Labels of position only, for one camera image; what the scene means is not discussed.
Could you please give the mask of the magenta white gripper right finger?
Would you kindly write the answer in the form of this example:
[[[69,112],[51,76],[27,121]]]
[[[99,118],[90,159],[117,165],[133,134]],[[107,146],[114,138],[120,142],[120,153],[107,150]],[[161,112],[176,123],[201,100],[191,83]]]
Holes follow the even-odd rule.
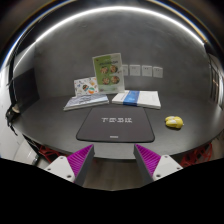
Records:
[[[182,166],[169,155],[160,156],[139,144],[134,145],[134,156],[142,175],[144,185],[182,169]]]

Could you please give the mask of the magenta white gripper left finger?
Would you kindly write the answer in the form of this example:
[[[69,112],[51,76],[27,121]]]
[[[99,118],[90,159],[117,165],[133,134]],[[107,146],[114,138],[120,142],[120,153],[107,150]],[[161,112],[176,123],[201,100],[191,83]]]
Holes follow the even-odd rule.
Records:
[[[91,144],[69,156],[59,156],[45,171],[82,186],[94,155],[94,145]]]

